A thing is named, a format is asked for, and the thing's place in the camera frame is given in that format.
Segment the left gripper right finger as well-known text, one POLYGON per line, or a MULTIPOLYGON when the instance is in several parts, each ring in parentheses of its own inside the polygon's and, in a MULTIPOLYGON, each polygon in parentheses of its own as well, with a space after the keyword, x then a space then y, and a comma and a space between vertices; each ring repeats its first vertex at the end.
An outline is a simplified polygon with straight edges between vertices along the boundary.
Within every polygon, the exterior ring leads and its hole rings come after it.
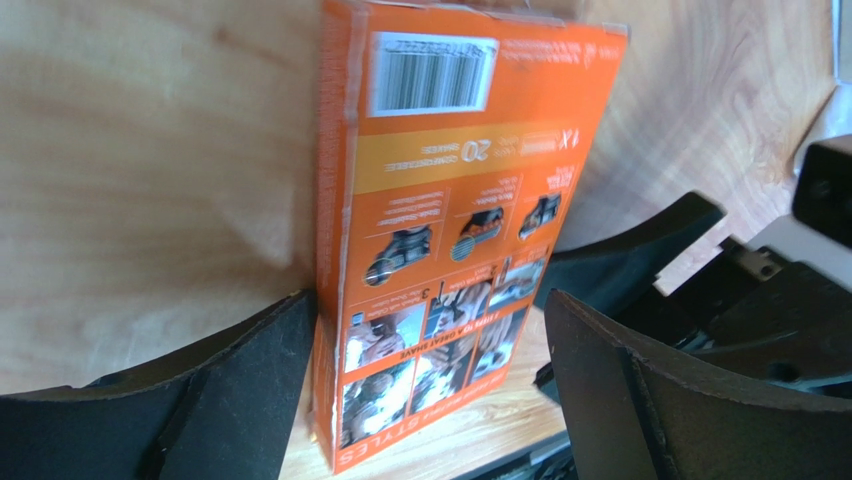
POLYGON ((544 317, 582 479, 847 479, 851 404, 752 379, 559 291, 544 317))

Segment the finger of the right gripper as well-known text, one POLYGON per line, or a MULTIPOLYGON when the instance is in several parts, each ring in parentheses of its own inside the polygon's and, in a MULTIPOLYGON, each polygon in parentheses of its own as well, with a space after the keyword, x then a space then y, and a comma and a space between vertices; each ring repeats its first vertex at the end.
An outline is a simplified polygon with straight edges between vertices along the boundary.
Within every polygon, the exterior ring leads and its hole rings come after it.
POLYGON ((550 292, 559 290, 612 317, 653 286, 664 267, 724 216, 716 203, 688 192, 616 236, 555 252, 533 304, 543 310, 550 292))

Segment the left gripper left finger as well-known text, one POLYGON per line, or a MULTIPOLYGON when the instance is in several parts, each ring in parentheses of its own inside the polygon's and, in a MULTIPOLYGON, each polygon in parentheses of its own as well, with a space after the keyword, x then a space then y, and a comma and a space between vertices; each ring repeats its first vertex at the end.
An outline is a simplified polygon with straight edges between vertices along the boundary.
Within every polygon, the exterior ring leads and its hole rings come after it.
POLYGON ((5 479, 275 479, 307 373, 316 295, 296 292, 79 388, 1 399, 5 479))

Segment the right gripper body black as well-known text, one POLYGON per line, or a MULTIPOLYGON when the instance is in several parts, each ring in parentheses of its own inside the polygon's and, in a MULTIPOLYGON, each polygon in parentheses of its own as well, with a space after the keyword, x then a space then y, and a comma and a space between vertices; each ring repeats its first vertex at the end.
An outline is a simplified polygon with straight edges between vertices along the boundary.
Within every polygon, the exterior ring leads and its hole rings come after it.
POLYGON ((651 286, 615 320, 743 376, 850 398, 850 291, 768 247, 720 248, 673 293, 651 286))

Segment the orange razor box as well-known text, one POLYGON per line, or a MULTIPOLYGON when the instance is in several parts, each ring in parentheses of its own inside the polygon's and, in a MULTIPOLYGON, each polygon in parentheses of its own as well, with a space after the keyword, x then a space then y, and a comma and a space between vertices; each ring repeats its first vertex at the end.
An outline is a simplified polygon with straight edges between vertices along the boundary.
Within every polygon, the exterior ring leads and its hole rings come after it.
POLYGON ((313 418, 338 474, 504 382, 629 30, 442 1, 321 20, 313 418))

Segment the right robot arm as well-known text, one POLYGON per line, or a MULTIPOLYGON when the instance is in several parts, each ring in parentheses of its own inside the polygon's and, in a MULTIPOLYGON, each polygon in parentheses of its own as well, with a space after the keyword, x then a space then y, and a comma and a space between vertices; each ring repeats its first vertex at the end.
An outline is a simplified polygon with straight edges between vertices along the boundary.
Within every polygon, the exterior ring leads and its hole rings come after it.
POLYGON ((729 237, 671 294, 659 272, 724 216, 689 192, 614 237, 554 254, 535 297, 561 291, 725 369, 800 391, 851 394, 851 87, 839 84, 795 155, 791 211, 729 237))

